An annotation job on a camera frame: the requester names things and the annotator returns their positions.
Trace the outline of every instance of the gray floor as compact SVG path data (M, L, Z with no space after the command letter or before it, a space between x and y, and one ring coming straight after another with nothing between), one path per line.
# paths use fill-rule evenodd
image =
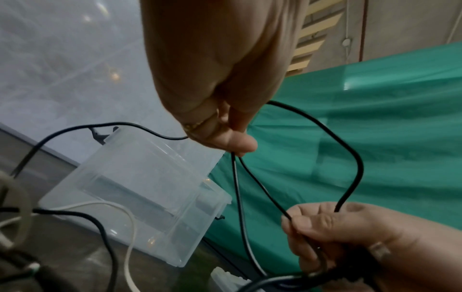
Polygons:
M24 141L0 131L0 169L10 172L29 149L30 145ZM39 152L18 179L31 194L33 202L37 203L74 169L74 165L46 152ZM8 198L5 205L15 204L11 198ZM15 232L15 227L7 227L4 231L11 236ZM129 291L122 271L126 246L115 241L111 244L120 259L116 291ZM234 275L243 276L225 257L217 253L215 248L203 241L184 268L172 267L151 256L134 251L130 260L133 280L139 289L145 292L202 292L207 291L207 281L215 267L222 267ZM80 291L105 291L111 262L99 234L54 217L39 216L34 219L33 228L23 250L59 271ZM233 261L242 264L240 259L234 258ZM11 271L5 265L0 265L0 277ZM35 292L40 291L40 288L33 280L23 280L2 285L0 290Z

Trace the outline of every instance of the hand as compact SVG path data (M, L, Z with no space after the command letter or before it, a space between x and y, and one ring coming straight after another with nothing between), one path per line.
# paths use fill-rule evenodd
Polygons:
M313 250L301 234L317 241L329 265L345 254L347 246L384 243L391 252L376 276L384 292L460 291L462 287L462 232L422 218L362 203L308 203L288 210L282 228L302 271L318 267ZM330 283L325 291L364 291L364 285Z
M187 135L240 156L245 133L290 64L308 0L141 0L146 54L165 108Z

